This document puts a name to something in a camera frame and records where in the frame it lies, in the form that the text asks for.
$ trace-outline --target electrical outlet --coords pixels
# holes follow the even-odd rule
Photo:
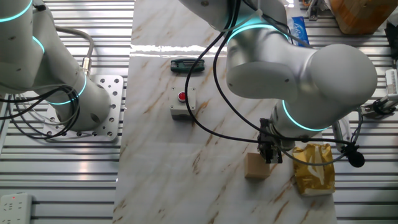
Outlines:
[[[31,195],[4,195],[0,198],[0,224],[29,224],[31,210]]]

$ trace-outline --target cardboard box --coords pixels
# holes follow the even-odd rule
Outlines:
[[[247,153],[244,158],[244,177],[266,179],[271,174],[269,164],[258,153]]]
[[[398,6],[398,0],[331,0],[344,34],[372,34]]]

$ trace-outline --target wire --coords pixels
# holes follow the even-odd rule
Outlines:
[[[18,96],[19,96],[19,98],[25,98],[25,99],[26,99],[26,97],[25,97],[23,94],[18,94]],[[68,123],[69,120],[71,120],[74,116],[76,116],[77,110],[76,110],[76,112],[75,112],[72,116],[70,116],[70,118],[68,118],[67,120],[62,121],[62,122],[54,122],[54,121],[52,121],[50,118],[48,118],[48,117],[46,117],[46,116],[43,116],[43,115],[39,114],[39,113],[35,110],[35,108],[32,108],[32,110],[31,110],[31,111],[28,111],[28,113],[29,113],[33,118],[35,118],[37,121],[40,121],[40,122],[43,123],[43,124],[52,125],[52,126],[59,126],[59,125],[63,125],[63,124]]]
[[[252,2],[249,2],[248,0],[242,0],[247,6],[249,6],[252,10],[257,11],[258,9],[253,6]],[[262,18],[268,22],[270,25],[274,26],[279,32],[287,35],[288,37],[290,37],[291,39],[297,41],[298,43],[302,44],[305,47],[308,48],[313,48],[311,45],[307,44],[306,42],[300,40],[298,37],[295,37],[294,35],[291,34],[290,28],[287,24],[284,24],[283,22],[279,22],[277,20],[275,20],[274,18],[272,18],[271,16],[268,16],[267,14],[263,14]],[[281,29],[278,25],[285,27],[288,32],[286,32],[285,30]]]
[[[236,10],[235,10],[235,13],[234,13],[234,18],[235,18],[235,17],[237,18],[237,16],[238,16],[239,7],[240,7],[240,0],[238,0],[238,1],[236,2]],[[221,87],[220,87],[220,84],[218,83],[218,79],[217,79],[217,75],[216,75],[216,62],[217,62],[217,58],[218,58],[218,56],[219,56],[219,54],[220,54],[220,52],[221,52],[221,49],[224,47],[226,41],[228,40],[228,37],[231,35],[231,33],[232,33],[232,32],[229,32],[229,33],[227,34],[226,38],[224,39],[223,43],[220,45],[220,47],[219,47],[219,49],[218,49],[218,51],[217,51],[217,53],[216,53],[216,55],[215,55],[215,59],[214,59],[214,61],[213,61],[213,74],[214,74],[216,86],[217,86],[217,88],[218,88],[218,90],[219,90],[221,96],[224,98],[225,102],[227,102],[227,104],[229,105],[229,107],[230,107],[230,108],[231,108],[243,121],[245,121],[247,124],[249,124],[250,126],[252,126],[253,128],[255,128],[256,130],[258,130],[258,131],[260,131],[260,132],[262,132],[262,133],[264,133],[264,134],[266,134],[266,135],[269,135],[269,136],[271,136],[271,137],[273,137],[273,138],[280,139],[280,140],[287,140],[287,141],[303,141],[303,142],[308,142],[308,141],[322,141],[322,142],[323,142],[323,141],[328,141],[328,142],[342,143],[342,144],[347,144],[347,145],[355,144],[355,143],[352,143],[352,142],[341,141],[341,140],[336,140],[336,139],[322,139],[322,138],[321,138],[321,139],[318,139],[318,138],[313,138],[313,139],[309,139],[309,138],[307,138],[307,139],[301,139],[301,138],[287,138],[287,137],[277,136],[277,135],[268,133],[266,130],[263,130],[263,129],[258,128],[256,125],[250,123],[243,115],[241,115],[241,114],[233,107],[233,105],[229,102],[229,100],[225,97],[225,95],[224,95],[224,93],[222,92],[222,89],[221,89]],[[197,125],[199,125],[199,127],[201,127],[202,129],[204,129],[205,131],[209,132],[210,134],[213,134],[213,135],[218,136],[218,137],[221,137],[221,138],[226,138],[226,139],[235,140],[235,141],[245,141],[245,142],[256,142],[256,143],[261,143],[260,141],[255,141],[255,140],[250,140],[250,139],[241,139],[241,138],[235,138],[235,137],[231,137],[231,136],[225,136],[225,135],[216,133],[216,132],[214,132],[214,131],[212,131],[212,130],[209,130],[208,128],[204,127],[204,126],[196,119],[196,117],[193,115],[193,113],[192,113],[192,111],[191,111],[191,109],[190,109],[189,102],[188,102],[188,84],[189,84],[189,80],[190,80],[190,77],[191,77],[191,74],[192,74],[192,70],[193,70],[193,68],[196,66],[196,64],[199,62],[199,60],[209,51],[209,49],[212,48],[212,46],[214,46],[214,45],[217,43],[217,41],[219,41],[219,40],[221,39],[221,36],[222,36],[222,35],[224,35],[223,32],[222,32],[222,33],[221,33],[221,34],[220,34],[220,35],[219,35],[219,36],[218,36],[206,49],[205,49],[204,52],[202,52],[202,54],[197,58],[197,60],[196,60],[196,61],[194,62],[194,64],[192,65],[192,67],[191,67],[191,69],[190,69],[190,71],[189,71],[189,73],[188,73],[188,75],[187,75],[187,79],[186,79],[186,82],[185,82],[185,95],[187,96],[187,100],[185,101],[185,104],[186,104],[186,106],[187,106],[187,110],[188,110],[188,112],[190,113],[190,116],[192,117],[192,119],[194,120],[194,122],[195,122]],[[335,160],[330,161],[329,163],[312,164],[312,163],[307,163],[307,162],[304,162],[304,161],[300,161],[300,160],[294,158],[293,156],[288,155],[288,157],[290,157],[291,159],[296,160],[297,162],[305,163],[305,164],[310,165],[310,166],[325,166],[325,165],[327,165],[327,164],[331,164],[331,163],[334,163],[334,162],[337,161],[337,160],[340,160],[340,159],[343,158],[344,156],[345,156],[345,155],[342,154],[341,156],[339,156],[339,157],[336,158]]]
[[[52,94],[54,94],[54,93],[56,93],[57,91],[60,91],[60,90],[63,90],[63,88],[60,87],[60,88],[51,90],[51,91],[49,91],[49,92],[47,92],[47,93],[45,93],[43,95],[37,96],[34,99],[38,100],[38,101],[36,101],[32,106],[28,107],[26,110],[24,110],[24,111],[22,111],[22,112],[20,112],[18,114],[14,114],[14,115],[10,114],[10,116],[1,117],[0,120],[16,118],[16,117],[18,117],[20,115],[23,115],[23,114],[27,113],[29,110],[31,110],[33,107],[37,106],[39,103],[41,103],[42,101],[44,101],[45,99],[50,97]],[[23,102],[26,102],[26,100],[11,100],[11,98],[9,98],[8,100],[0,99],[0,101],[1,102],[5,102],[5,103],[23,103]]]
[[[302,1],[303,1],[303,5],[304,5],[305,7],[311,6],[312,0],[310,0],[308,3],[305,3],[305,0],[302,0]]]
[[[361,108],[358,108],[357,112],[358,112],[358,116],[359,116],[359,118],[358,118],[358,127],[355,129],[353,135],[351,136],[351,142],[356,142],[358,140],[359,134],[361,132],[362,124],[363,124],[363,115],[362,115]]]
[[[88,42],[90,43],[90,46],[88,47],[88,52],[87,52],[86,57],[91,58],[91,56],[93,55],[93,51],[94,51],[94,40],[90,35],[88,35],[87,33],[83,32],[83,31],[71,29],[71,28],[67,28],[67,27],[55,26],[55,28],[58,32],[79,35],[79,36],[82,36],[83,38],[85,38],[86,40],[88,40]]]
[[[232,17],[233,15],[237,14],[236,12],[239,11],[238,7],[236,7],[235,9],[235,13],[232,13],[232,1],[229,0],[228,1],[228,7],[229,7],[229,12],[230,12],[230,16],[228,17],[228,21],[227,21],[227,25],[225,26],[225,29],[227,29],[231,23]],[[193,65],[191,66],[190,71],[188,72],[187,75],[187,79],[185,80],[185,88],[184,88],[184,92],[185,92],[185,96],[186,96],[186,100],[185,100],[185,105],[187,106],[187,110],[188,113],[190,114],[193,122],[195,122],[195,124],[197,124],[200,128],[202,128],[203,130],[205,130],[206,132],[214,135],[214,136],[218,136],[220,138],[225,138],[225,139],[229,139],[229,140],[234,140],[234,141],[242,141],[242,142],[251,142],[251,143],[262,143],[260,141],[257,140],[252,140],[252,139],[243,139],[243,138],[236,138],[236,137],[231,137],[231,136],[225,136],[223,134],[220,133],[216,133],[215,131],[212,131],[208,128],[206,128],[204,125],[202,125],[195,117],[195,115],[192,113],[191,107],[189,105],[189,97],[188,97],[188,86],[189,86],[189,81],[192,75],[192,71],[193,68],[196,67],[196,65],[198,64],[198,62],[203,58],[203,56],[224,36],[224,32],[221,32],[216,39],[199,55],[199,57],[195,60],[195,62],[193,63]]]
[[[65,88],[65,87],[61,88],[60,90],[64,91],[65,93],[68,93],[68,92],[70,91],[68,88]],[[24,131],[22,130],[22,128],[20,128],[20,127],[17,125],[17,123],[15,122],[14,118],[11,118],[11,121],[12,121],[12,123],[14,124],[14,126],[15,126],[22,134],[24,134],[24,135],[26,135],[26,136],[28,136],[28,137],[30,137],[30,138],[32,138],[32,139],[51,139],[51,138],[54,138],[54,137],[57,137],[57,136],[64,135],[64,134],[66,134],[67,131],[69,131],[70,128],[76,123],[76,121],[77,121],[77,119],[78,119],[78,117],[79,117],[79,114],[80,114],[80,104],[79,104],[79,99],[78,99],[78,94],[77,94],[77,92],[76,92],[75,90],[73,90],[72,93],[68,94],[68,97],[69,97],[69,99],[70,99],[70,101],[71,101],[72,117],[71,117],[71,119],[69,119],[67,125],[65,125],[65,127],[64,127],[61,131],[59,131],[57,134],[50,135],[50,134],[42,133],[41,131],[37,130],[37,129],[34,128],[32,125],[30,125],[30,123],[26,121],[26,119],[25,119],[25,117],[23,117],[23,115],[20,115],[20,117],[21,117],[22,120],[26,123],[26,125],[28,125],[28,126],[29,126],[31,129],[33,129],[35,132],[37,132],[37,133],[39,133],[39,134],[41,134],[41,135],[44,135],[45,137],[36,137],[36,136],[34,136],[33,134],[28,134],[28,133],[24,132]],[[11,111],[10,103],[8,103],[7,108],[8,108],[9,114],[11,115],[11,114],[12,114],[12,111]],[[20,111],[18,104],[16,104],[16,108],[17,108],[19,114],[21,114],[22,112]]]

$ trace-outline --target yellow bag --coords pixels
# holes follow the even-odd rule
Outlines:
[[[321,163],[333,160],[330,145],[308,144],[305,149],[295,147],[293,156],[301,161]],[[293,161],[294,175],[298,191],[303,196],[328,195],[335,189],[335,167],[307,166]]]

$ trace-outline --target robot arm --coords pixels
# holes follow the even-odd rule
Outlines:
[[[180,0],[215,29],[222,30],[228,0]],[[286,24],[278,0],[259,0],[264,14]],[[241,4],[238,22],[253,9]],[[227,43],[229,89],[245,98],[277,98],[268,130],[288,138],[310,138],[360,107],[374,93],[377,73],[358,49],[329,45],[320,50],[291,45],[267,22],[255,18],[235,29]],[[280,142],[285,150],[292,142]]]
[[[34,9],[32,3],[43,7]],[[0,30],[1,92],[34,90],[41,95],[54,89],[41,86],[72,86],[79,94],[81,112],[71,130],[92,130],[105,120],[111,104],[107,91],[86,76],[62,44],[51,12],[41,0],[2,0]],[[47,99],[60,121],[72,116],[67,94],[54,94]]]

